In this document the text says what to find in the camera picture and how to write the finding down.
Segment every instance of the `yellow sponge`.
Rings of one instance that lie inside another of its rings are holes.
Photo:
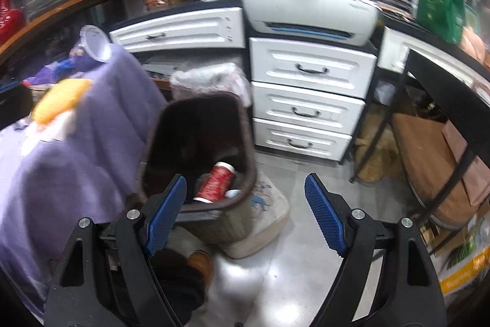
[[[89,79],[63,79],[58,82],[36,104],[32,111],[32,119],[40,125],[49,124],[57,115],[73,109],[90,87]]]

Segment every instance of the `red can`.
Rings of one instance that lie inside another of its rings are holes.
[[[216,163],[194,200],[211,204],[224,199],[224,194],[230,187],[234,175],[235,168],[230,164],[224,162]]]

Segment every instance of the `brown chair seat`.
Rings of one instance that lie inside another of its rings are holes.
[[[406,114],[391,118],[393,133],[410,182],[420,200],[428,205],[451,176],[456,160],[444,138],[444,124]],[[465,187],[459,182],[433,213],[450,226],[466,224],[478,210],[471,206]]]

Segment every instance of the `blue gripper pad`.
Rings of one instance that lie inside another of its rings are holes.
[[[347,254],[344,226],[312,175],[305,180],[305,196],[328,246],[344,257]]]
[[[180,176],[148,224],[148,241],[145,245],[145,251],[149,256],[155,255],[156,251],[165,245],[170,229],[177,219],[186,196],[187,183],[185,178]]]

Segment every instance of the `black drawer handle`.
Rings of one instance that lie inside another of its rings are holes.
[[[162,32],[161,34],[159,35],[147,35],[146,36],[146,39],[147,40],[154,40],[156,38],[161,38],[161,37],[164,37],[165,36],[165,32]]]
[[[295,147],[295,148],[302,148],[302,149],[306,149],[306,148],[311,148],[311,147],[313,147],[313,143],[308,143],[306,146],[302,146],[302,145],[300,145],[300,144],[293,144],[291,139],[288,139],[288,144],[289,144],[289,146],[291,146],[291,147]]]
[[[296,68],[301,72],[307,72],[308,74],[326,74],[328,73],[328,68],[323,67],[321,71],[309,70],[308,68],[303,68],[301,64],[296,64]]]
[[[297,116],[305,116],[307,118],[318,118],[321,114],[320,111],[316,110],[315,114],[303,114],[302,112],[298,112],[298,109],[296,107],[291,107],[292,112],[294,112]]]

